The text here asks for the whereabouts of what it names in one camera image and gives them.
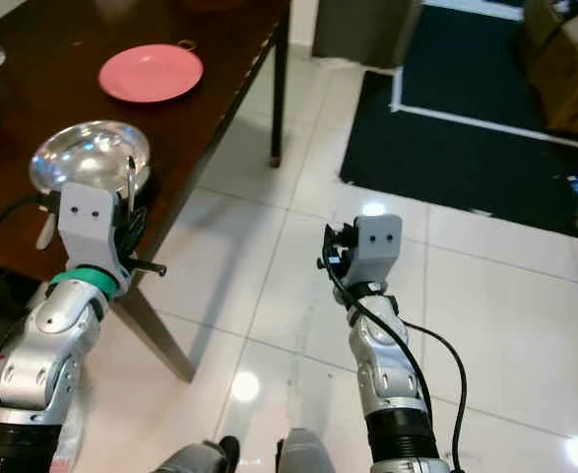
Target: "robotic hand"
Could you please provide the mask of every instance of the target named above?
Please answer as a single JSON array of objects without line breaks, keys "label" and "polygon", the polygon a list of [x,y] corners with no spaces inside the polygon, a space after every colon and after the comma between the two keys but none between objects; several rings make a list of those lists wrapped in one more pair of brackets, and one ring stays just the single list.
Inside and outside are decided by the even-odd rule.
[{"label": "robotic hand", "polygon": [[[371,473],[448,473],[435,446],[426,383],[407,347],[407,327],[395,298],[384,295],[401,234],[402,220],[393,215],[357,217],[340,232],[327,226],[317,265],[328,271],[335,300],[348,310]],[[278,457],[279,473],[334,473],[323,445],[308,431],[291,431],[279,443]]]}]

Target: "black floor mat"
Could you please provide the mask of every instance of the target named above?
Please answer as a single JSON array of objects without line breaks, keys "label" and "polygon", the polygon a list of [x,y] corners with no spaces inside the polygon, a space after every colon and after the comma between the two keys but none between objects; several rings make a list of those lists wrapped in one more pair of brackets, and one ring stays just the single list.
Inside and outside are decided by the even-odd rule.
[{"label": "black floor mat", "polygon": [[578,140],[545,130],[510,46],[519,23],[426,6],[405,62],[402,103]]},{"label": "black floor mat", "polygon": [[368,72],[341,169],[345,182],[577,236],[565,175],[578,149],[398,111],[391,77]]}]

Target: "stainless steel bowl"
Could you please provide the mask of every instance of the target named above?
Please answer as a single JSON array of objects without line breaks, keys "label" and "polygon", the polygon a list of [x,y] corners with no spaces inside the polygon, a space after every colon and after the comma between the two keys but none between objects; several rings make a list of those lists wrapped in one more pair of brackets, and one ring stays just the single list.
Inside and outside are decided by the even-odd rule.
[{"label": "stainless steel bowl", "polygon": [[78,182],[119,192],[127,198],[127,163],[136,166],[135,190],[149,178],[149,141],[139,129],[119,121],[89,121],[58,132],[31,159],[32,184],[42,192]]}]

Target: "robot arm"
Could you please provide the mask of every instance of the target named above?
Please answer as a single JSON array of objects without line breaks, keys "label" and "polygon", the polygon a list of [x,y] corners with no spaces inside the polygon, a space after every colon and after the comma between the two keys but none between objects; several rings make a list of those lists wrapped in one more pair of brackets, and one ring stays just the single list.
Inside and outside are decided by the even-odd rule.
[{"label": "robot arm", "polygon": [[402,220],[385,215],[358,217],[340,232],[326,228],[319,267],[340,282],[335,299],[348,309],[350,346],[357,364],[372,473],[448,473],[439,459],[429,409],[414,369],[399,343],[358,310],[358,301],[385,322],[405,345],[407,328],[398,305],[384,292],[400,253]]},{"label": "robot arm", "polygon": [[0,375],[0,472],[47,473],[109,302],[126,293],[134,267],[165,270],[129,257],[146,224],[143,209],[134,214],[139,220],[125,220],[116,194],[75,183],[47,200],[69,261],[29,314]]}]

